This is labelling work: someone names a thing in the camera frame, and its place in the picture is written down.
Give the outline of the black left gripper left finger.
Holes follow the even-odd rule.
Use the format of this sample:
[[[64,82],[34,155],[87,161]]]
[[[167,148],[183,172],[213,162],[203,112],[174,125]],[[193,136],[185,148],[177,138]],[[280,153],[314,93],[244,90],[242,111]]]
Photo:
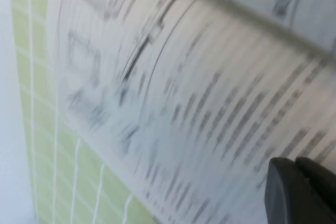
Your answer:
[[[268,223],[314,223],[314,201],[305,177],[286,158],[272,158],[265,188]]]

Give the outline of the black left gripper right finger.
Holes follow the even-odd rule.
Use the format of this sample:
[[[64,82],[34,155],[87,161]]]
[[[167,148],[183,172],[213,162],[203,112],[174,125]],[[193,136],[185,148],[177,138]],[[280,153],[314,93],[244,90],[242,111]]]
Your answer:
[[[297,157],[295,164],[319,202],[316,209],[323,211],[331,218],[331,223],[335,223],[335,174],[307,157]]]

